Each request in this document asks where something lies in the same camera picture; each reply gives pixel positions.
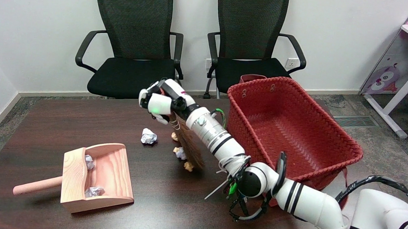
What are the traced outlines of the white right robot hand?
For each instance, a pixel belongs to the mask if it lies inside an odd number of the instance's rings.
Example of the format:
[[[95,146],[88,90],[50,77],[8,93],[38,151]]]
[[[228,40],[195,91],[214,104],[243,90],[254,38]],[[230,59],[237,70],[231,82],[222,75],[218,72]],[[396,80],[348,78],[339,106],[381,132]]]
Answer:
[[[176,113],[186,120],[194,109],[198,108],[196,101],[186,93],[177,81],[163,78],[153,83],[139,93],[139,105],[152,114],[153,119],[167,124],[169,116]]]

